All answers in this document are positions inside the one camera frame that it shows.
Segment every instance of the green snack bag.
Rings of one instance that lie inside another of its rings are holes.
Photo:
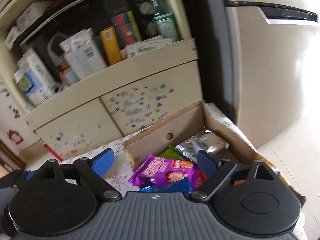
[[[181,155],[172,145],[169,145],[168,149],[164,153],[161,153],[159,157],[171,160],[185,160],[183,155]]]

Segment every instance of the cabinet drawer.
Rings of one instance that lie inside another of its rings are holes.
[[[99,99],[60,116],[37,132],[64,159],[122,137]]]
[[[202,99],[197,61],[133,82],[101,97],[124,135]]]

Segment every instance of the refrigerator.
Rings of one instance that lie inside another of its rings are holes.
[[[320,0],[183,0],[203,97],[259,147],[304,109],[303,71],[318,62]]]

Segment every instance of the blue foil wrapper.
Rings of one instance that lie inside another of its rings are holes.
[[[140,192],[157,192],[157,193],[173,193],[182,192],[188,196],[192,192],[192,188],[188,178],[177,181],[169,186],[148,186],[140,190]]]

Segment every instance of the colorful sticker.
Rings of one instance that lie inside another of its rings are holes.
[[[137,122],[144,122],[145,119],[141,119],[141,118],[136,118],[136,119],[130,119],[129,123],[137,123]]]
[[[138,113],[140,113],[140,112],[142,112],[142,109],[141,109],[141,108],[135,108],[135,109],[133,109],[133,110],[128,110],[128,111],[126,111],[126,112],[125,112],[125,115],[126,115],[126,116],[131,116],[131,115],[138,114]]]

